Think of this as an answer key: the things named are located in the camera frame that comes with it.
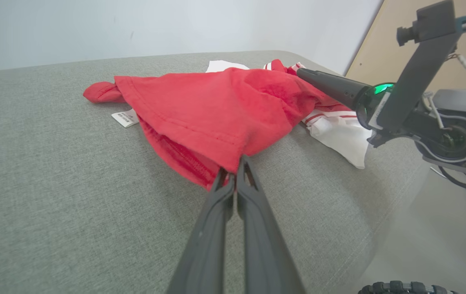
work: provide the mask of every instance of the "gray couch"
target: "gray couch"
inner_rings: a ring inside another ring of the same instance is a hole
[[[164,292],[205,190],[170,169],[139,125],[88,102],[114,75],[203,72],[223,59],[259,68],[283,51],[119,58],[0,71],[0,293]],[[343,293],[427,174],[412,142],[369,148],[358,170],[303,125],[253,157],[310,293]],[[227,224],[225,290],[243,292],[243,222]]]

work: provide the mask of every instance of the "white label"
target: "white label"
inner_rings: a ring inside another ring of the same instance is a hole
[[[376,122],[376,119],[378,118],[378,115],[380,115],[380,112],[382,112],[382,108],[384,107],[384,105],[386,104],[387,100],[389,99],[389,96],[391,95],[391,92],[387,92],[384,94],[384,97],[382,98],[382,100],[380,101],[380,103],[378,103],[378,106],[376,106],[376,110],[375,110],[375,113],[372,114],[372,117],[371,119],[369,120],[369,125],[372,126],[373,128],[377,128],[379,130],[383,130],[384,128],[382,128],[380,125],[378,125],[378,123]]]
[[[117,112],[111,115],[118,123],[124,128],[130,127],[135,123],[138,123],[138,116],[133,109],[123,112]]]

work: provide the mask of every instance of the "green led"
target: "green led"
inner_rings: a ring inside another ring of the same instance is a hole
[[[378,93],[382,93],[387,88],[392,87],[392,86],[394,86],[394,84],[382,84],[382,85],[376,86],[375,87],[375,95],[378,94]]]

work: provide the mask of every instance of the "red stripe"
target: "red stripe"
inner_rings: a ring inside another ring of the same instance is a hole
[[[308,119],[305,120],[305,123],[309,123],[311,121],[311,119],[317,118],[319,116],[324,116],[324,115],[325,114],[317,114],[315,116],[311,116],[311,117],[309,117]],[[346,117],[356,117],[356,116],[338,116],[338,117],[346,118]]]

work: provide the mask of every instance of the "seam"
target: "seam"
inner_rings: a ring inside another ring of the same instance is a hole
[[[308,119],[305,120],[305,123],[309,123],[312,119],[315,119],[320,116],[325,116],[326,114],[317,114],[314,116],[309,117]],[[357,117],[357,116],[331,116],[331,117],[341,117],[341,118],[348,118],[348,117]]]
[[[109,85],[109,86],[105,86],[104,88],[98,90],[97,92],[97,99],[99,99],[102,95],[104,95],[105,93],[109,92],[111,90],[111,88],[117,88],[117,85],[115,84],[112,84],[112,85]]]
[[[171,147],[170,149],[166,149],[165,147],[162,147],[162,149],[164,149],[164,151],[166,151],[166,155],[168,156],[171,156],[171,158],[175,158],[172,153],[176,153],[179,155],[180,158],[183,158],[183,159],[186,159],[185,162],[190,165],[194,172],[195,175],[198,177],[198,179],[201,181],[199,183],[197,183],[198,185],[207,185],[207,181],[206,181],[206,178],[205,178],[205,172],[207,172],[208,174],[211,174],[210,171],[208,171],[208,169],[205,168],[205,166],[203,164],[201,164],[198,160],[196,160],[196,158],[194,158],[194,156],[190,153],[188,154],[182,154],[182,150],[180,148],[178,148],[175,144],[173,144],[173,142],[171,141],[171,139],[169,139],[169,137],[166,137],[167,139],[162,139],[162,135],[158,134],[154,129],[153,127],[149,126],[149,128],[145,128],[143,129],[144,132],[147,132],[150,136],[152,136],[152,139],[150,140],[149,139],[149,136],[145,136],[146,139],[148,141],[153,141],[153,142],[156,142],[158,144],[160,144],[160,141],[163,141],[166,145],[169,145],[169,147]],[[191,157],[191,159],[193,160],[192,162],[187,160],[188,157]]]
[[[166,143],[168,143],[168,145],[173,149],[173,151],[175,151],[176,153],[179,154],[179,156],[181,158],[184,158],[186,159],[186,162],[191,165],[194,169],[194,171],[198,172],[198,175],[200,175],[200,178],[206,183],[206,184],[209,184],[207,183],[207,177],[212,177],[212,172],[207,169],[207,167],[205,167],[205,165],[203,165],[197,158],[195,158],[194,155],[192,155],[190,152],[183,152],[182,149],[180,149],[179,147],[173,145],[171,142],[168,142],[166,141]]]

